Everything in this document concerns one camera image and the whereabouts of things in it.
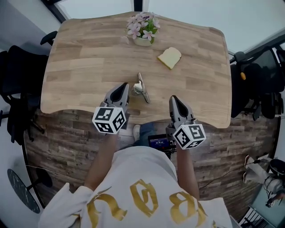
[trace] slice of bread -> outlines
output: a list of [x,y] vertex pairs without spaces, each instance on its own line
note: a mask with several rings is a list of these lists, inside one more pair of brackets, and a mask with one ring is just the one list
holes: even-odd
[[176,48],[170,47],[166,49],[163,54],[157,57],[162,63],[164,63],[169,69],[173,69],[175,64],[181,58],[181,53]]

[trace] sneaker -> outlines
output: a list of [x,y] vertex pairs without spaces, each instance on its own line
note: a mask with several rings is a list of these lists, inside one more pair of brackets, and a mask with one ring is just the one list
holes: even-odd
[[243,182],[243,183],[246,183],[246,180],[245,180],[245,177],[246,177],[246,172],[244,172],[244,174],[242,175],[242,177],[243,177],[243,180],[242,180],[242,182]]
[[140,125],[135,125],[133,128],[133,136],[134,136],[134,140],[138,141],[139,140],[139,129],[141,128]]
[[248,163],[248,159],[249,159],[249,155],[246,155],[245,159],[244,159],[244,167],[246,166],[246,164]]

